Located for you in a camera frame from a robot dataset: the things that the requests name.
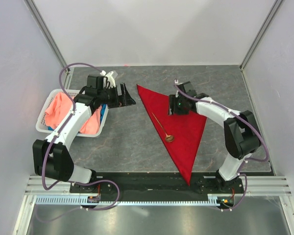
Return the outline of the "red cloth napkin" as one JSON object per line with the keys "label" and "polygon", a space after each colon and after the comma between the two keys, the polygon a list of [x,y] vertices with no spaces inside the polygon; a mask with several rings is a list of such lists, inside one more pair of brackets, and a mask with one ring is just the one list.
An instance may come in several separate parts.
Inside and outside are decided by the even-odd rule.
{"label": "red cloth napkin", "polygon": [[[137,91],[169,156],[186,184],[189,185],[207,118],[194,112],[189,112],[188,115],[170,116],[168,115],[169,97],[167,95],[157,93],[140,85],[137,85]],[[165,141],[165,134],[152,113],[156,115],[166,132],[174,136],[173,142]]]}

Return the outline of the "copper spoon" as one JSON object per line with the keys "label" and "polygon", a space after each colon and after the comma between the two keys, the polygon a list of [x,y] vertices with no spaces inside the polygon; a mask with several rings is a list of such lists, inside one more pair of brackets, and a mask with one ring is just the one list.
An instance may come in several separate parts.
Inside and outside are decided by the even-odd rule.
{"label": "copper spoon", "polygon": [[169,135],[165,128],[163,127],[163,125],[160,123],[160,121],[158,120],[158,118],[156,117],[156,115],[154,113],[152,113],[153,117],[155,118],[156,122],[158,123],[158,125],[160,126],[160,128],[162,129],[162,131],[165,134],[165,141],[166,142],[173,142],[174,141],[174,136],[173,135]]}

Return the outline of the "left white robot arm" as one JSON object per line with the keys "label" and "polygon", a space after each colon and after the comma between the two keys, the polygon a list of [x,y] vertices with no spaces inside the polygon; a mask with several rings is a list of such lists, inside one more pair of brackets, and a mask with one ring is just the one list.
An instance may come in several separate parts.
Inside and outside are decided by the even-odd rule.
{"label": "left white robot arm", "polygon": [[42,177],[45,190],[55,186],[47,186],[46,178],[54,179],[55,183],[70,182],[81,185],[86,192],[94,192],[97,189],[96,172],[75,165],[69,149],[83,124],[101,105],[112,109],[136,103],[124,83],[116,85],[117,76],[116,71],[101,72],[99,76],[89,75],[86,86],[75,97],[70,98],[71,107],[58,127],[44,140],[34,142],[34,170]]}

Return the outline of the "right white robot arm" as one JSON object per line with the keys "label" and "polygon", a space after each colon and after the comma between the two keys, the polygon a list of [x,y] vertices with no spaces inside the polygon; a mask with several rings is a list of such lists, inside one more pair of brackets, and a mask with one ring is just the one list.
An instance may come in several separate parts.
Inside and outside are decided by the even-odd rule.
{"label": "right white robot arm", "polygon": [[175,80],[177,91],[169,96],[169,115],[190,112],[204,116],[224,130],[227,156],[213,182],[216,190],[227,192],[237,182],[243,163],[262,145],[254,114],[232,110],[204,93],[197,94],[191,82]]}

